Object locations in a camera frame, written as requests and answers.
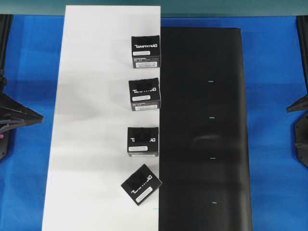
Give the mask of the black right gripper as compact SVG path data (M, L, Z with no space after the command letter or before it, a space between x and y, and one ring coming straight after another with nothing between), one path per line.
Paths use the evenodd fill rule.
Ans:
M290 113L290 112L296 112L296 111L303 111L307 109L308 109L308 95L305 95L304 97L298 99L293 104L291 104L289 107L287 107L286 111Z

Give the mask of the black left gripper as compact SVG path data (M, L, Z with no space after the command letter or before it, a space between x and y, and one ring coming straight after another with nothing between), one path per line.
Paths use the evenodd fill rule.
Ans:
M43 122L43 116L24 107L4 93L0 93L0 131L30 126Z

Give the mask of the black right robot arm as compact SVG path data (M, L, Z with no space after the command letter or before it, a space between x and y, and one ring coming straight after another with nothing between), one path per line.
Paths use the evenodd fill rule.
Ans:
M296 28L298 32L302 66L305 83L308 83L308 16L296 17ZM287 107L286 111L306 111L308 109L308 96L305 95ZM305 113L295 124L295 149L296 157L304 166L308 166L308 114Z

